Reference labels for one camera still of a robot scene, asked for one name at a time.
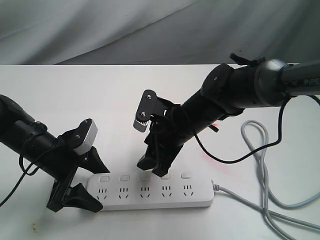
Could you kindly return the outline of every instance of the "white power strip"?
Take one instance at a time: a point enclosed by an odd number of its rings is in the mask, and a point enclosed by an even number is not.
[[[99,173],[86,189],[102,211],[208,207],[214,198],[210,178],[191,171],[170,171],[161,178],[150,171]]]

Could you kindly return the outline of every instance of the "white plastic part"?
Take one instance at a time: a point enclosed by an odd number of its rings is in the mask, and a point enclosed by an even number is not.
[[[208,207],[214,198],[211,179],[192,171],[170,171],[162,178],[150,171],[99,173],[86,189],[102,211]]]

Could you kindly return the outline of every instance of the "white tabletop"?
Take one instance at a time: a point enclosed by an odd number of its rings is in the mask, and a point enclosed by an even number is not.
[[[110,171],[138,171],[144,154],[146,133],[133,127],[133,119],[145,89],[159,97],[183,103],[202,85],[215,65],[170,66],[0,66],[1,91],[36,120],[47,125],[55,136],[94,119],[98,134],[94,142]],[[247,109],[242,115],[218,122],[220,131],[199,134],[207,149],[225,160],[233,160],[249,150],[240,126],[245,120],[262,122],[270,140],[277,137],[279,108]],[[320,110],[308,97],[288,104],[283,119],[283,142],[268,149],[266,164],[270,188],[285,203],[296,203],[317,193],[319,186]],[[260,141],[259,134],[248,129]],[[12,189],[21,170],[18,155],[0,145],[0,198]],[[192,169],[240,196],[260,202],[256,162],[250,157],[226,165],[208,158],[195,139],[187,142],[172,165]],[[85,183],[90,172],[79,170],[72,185]],[[12,198],[0,209],[0,239],[277,239],[262,216],[241,203],[217,193],[209,208],[152,209],[91,213],[64,208],[58,213],[45,206],[53,179],[43,171],[26,177]],[[298,210],[270,209],[314,224],[320,224],[320,201]],[[319,239],[319,233],[278,222],[297,239]]]

